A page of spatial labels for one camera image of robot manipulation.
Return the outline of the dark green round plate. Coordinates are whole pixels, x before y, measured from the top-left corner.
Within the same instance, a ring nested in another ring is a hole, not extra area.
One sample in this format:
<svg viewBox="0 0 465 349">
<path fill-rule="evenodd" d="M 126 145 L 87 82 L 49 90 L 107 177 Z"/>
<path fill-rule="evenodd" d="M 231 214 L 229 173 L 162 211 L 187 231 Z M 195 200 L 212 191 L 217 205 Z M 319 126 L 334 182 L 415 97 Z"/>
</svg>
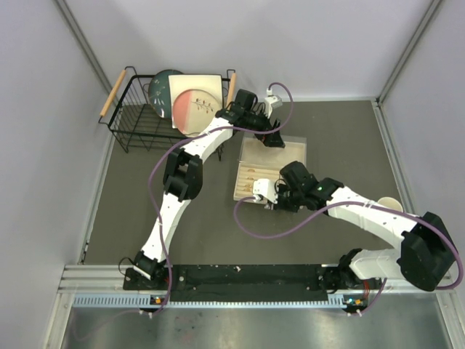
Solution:
<svg viewBox="0 0 465 349">
<path fill-rule="evenodd" d="M 163 70 L 152 78 L 148 87 L 148 99 L 155 113 L 162 119 L 171 120 L 171 95 L 169 77 L 182 75 L 174 69 Z"/>
</svg>

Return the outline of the cream square plate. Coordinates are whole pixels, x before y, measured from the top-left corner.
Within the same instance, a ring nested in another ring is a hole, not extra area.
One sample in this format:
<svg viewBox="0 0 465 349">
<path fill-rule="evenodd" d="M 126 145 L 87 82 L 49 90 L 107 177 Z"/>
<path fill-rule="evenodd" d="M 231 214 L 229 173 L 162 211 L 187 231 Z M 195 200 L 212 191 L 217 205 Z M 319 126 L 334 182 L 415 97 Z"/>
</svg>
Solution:
<svg viewBox="0 0 465 349">
<path fill-rule="evenodd" d="M 175 98 L 188 89 L 202 89 L 220 100 L 223 106 L 222 77 L 220 75 L 182 74 L 169 77 L 171 106 Z"/>
</svg>

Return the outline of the pink and cream round plate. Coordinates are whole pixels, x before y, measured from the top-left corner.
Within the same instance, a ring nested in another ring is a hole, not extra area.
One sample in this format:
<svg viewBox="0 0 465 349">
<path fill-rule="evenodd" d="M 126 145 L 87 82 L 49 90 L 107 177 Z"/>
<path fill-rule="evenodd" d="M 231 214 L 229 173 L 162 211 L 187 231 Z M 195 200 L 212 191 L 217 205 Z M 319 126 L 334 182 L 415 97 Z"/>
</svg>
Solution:
<svg viewBox="0 0 465 349">
<path fill-rule="evenodd" d="M 205 90 L 185 90 L 171 107 L 173 125 L 186 137 L 195 137 L 205 130 L 221 107 L 220 100 Z"/>
</svg>

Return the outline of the yellow mug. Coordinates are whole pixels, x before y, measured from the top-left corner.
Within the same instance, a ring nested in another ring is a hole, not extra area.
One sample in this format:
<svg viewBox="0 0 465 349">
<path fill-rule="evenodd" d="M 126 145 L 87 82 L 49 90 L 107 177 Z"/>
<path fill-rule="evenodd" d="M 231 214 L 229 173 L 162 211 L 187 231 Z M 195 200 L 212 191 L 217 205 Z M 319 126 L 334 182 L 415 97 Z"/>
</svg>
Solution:
<svg viewBox="0 0 465 349">
<path fill-rule="evenodd" d="M 385 206 L 388 209 L 392 209 L 398 212 L 404 212 L 402 204 L 395 198 L 392 197 L 381 197 L 377 203 L 379 205 Z"/>
</svg>

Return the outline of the beige ring tray drawer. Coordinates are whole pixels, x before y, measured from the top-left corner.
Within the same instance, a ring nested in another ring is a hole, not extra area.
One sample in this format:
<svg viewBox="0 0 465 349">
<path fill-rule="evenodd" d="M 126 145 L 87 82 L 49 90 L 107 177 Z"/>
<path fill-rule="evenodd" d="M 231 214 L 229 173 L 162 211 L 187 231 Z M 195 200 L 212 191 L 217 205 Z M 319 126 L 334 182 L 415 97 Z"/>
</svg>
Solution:
<svg viewBox="0 0 465 349">
<path fill-rule="evenodd" d="M 239 201 L 241 198 L 251 196 L 255 180 L 266 178 L 275 182 L 280 178 L 279 171 L 280 167 L 240 162 L 233 191 L 233 199 Z"/>
</svg>

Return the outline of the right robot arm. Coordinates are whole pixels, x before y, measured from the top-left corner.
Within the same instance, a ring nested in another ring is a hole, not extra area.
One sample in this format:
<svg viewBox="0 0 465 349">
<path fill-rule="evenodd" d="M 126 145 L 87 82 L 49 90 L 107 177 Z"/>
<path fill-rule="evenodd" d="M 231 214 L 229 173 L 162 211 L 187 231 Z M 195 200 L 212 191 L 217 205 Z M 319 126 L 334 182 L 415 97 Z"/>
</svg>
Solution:
<svg viewBox="0 0 465 349">
<path fill-rule="evenodd" d="M 364 280 L 406 280 L 432 292 L 456 261 L 457 251 L 442 219 L 426 212 L 419 217 L 382 206 L 329 177 L 317 180 L 303 163 L 280 170 L 274 207 L 290 212 L 320 211 L 352 223 L 389 244 L 381 250 L 353 249 L 339 261 L 339 279 L 354 288 Z"/>
</svg>

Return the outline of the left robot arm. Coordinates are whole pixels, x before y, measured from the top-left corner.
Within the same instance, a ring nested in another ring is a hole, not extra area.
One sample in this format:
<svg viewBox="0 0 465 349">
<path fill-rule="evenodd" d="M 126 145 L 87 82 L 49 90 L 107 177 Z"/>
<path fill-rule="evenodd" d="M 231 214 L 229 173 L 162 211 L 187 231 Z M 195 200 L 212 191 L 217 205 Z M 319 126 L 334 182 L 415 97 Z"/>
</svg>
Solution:
<svg viewBox="0 0 465 349">
<path fill-rule="evenodd" d="M 214 151 L 236 132 L 253 134 L 268 148 L 284 148 L 280 135 L 283 124 L 270 121 L 282 100 L 272 92 L 271 84 L 264 99 L 264 110 L 254 111 L 256 95 L 239 89 L 235 99 L 216 112 L 210 124 L 199 134 L 172 146 L 163 156 L 166 167 L 163 174 L 163 199 L 155 206 L 157 218 L 148 240 L 134 258 L 134 270 L 149 288 L 164 282 L 164 263 L 176 227 L 190 202 L 203 186 L 203 163 Z"/>
</svg>

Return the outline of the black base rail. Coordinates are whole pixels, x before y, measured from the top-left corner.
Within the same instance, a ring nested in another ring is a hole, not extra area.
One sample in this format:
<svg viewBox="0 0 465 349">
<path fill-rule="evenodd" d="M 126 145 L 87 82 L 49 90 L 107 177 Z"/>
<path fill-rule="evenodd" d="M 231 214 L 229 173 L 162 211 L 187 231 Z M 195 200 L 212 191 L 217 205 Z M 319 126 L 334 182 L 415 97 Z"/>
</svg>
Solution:
<svg viewBox="0 0 465 349">
<path fill-rule="evenodd" d="M 165 291 L 173 302 L 286 302 L 327 300 L 328 293 L 374 291 L 381 281 L 359 281 L 337 266 L 174 265 L 172 280 L 163 268 L 149 280 L 129 268 L 126 291 Z"/>
</svg>

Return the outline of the beige jewelry box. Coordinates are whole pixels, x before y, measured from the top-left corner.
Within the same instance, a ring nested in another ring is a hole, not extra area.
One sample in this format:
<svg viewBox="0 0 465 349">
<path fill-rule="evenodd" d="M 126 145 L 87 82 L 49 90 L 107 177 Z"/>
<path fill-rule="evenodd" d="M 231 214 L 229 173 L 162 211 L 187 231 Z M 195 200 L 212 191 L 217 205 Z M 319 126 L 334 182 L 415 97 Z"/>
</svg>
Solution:
<svg viewBox="0 0 465 349">
<path fill-rule="evenodd" d="M 240 149 L 239 162 L 277 170 L 293 161 L 306 165 L 307 139 L 285 135 L 282 139 L 285 144 L 283 148 L 271 148 L 266 147 L 255 136 L 245 135 Z"/>
</svg>

